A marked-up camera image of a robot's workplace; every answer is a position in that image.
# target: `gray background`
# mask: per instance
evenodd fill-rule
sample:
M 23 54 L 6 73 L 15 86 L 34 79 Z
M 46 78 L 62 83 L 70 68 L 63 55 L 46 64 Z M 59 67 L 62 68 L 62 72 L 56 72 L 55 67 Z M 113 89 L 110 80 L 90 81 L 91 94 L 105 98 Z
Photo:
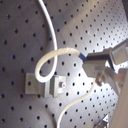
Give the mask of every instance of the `gray background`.
M 86 56 L 128 37 L 121 0 L 44 2 L 58 48 L 76 48 Z M 87 78 L 82 61 L 73 55 L 63 55 L 58 57 L 56 74 L 67 76 L 66 92 L 58 98 L 46 99 L 25 95 L 25 74 L 34 73 L 38 60 L 51 50 L 50 30 L 37 0 L 0 2 L 0 128 L 55 128 L 62 109 L 89 91 L 92 79 Z M 52 64 L 53 59 L 42 67 L 43 74 L 50 72 Z M 67 110 L 61 128 L 92 128 L 107 113 L 110 121 L 117 101 L 109 85 L 96 87 L 90 97 Z

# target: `pegboard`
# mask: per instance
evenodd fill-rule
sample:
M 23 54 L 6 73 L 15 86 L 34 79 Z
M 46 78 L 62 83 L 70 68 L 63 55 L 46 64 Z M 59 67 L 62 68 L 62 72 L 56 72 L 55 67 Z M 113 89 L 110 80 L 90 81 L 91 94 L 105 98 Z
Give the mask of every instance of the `pegboard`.
M 114 47 L 128 37 L 121 0 L 44 0 L 57 35 L 58 48 L 72 47 L 85 56 Z M 82 62 L 73 55 L 58 57 L 55 74 L 67 77 L 58 98 L 25 95 L 25 74 L 53 50 L 50 30 L 37 0 L 0 0 L 0 128 L 55 128 L 60 112 L 87 93 Z M 41 69 L 48 74 L 53 59 Z M 109 85 L 96 87 L 87 99 L 69 108 L 61 128 L 92 128 L 106 114 L 111 121 L 117 95 Z

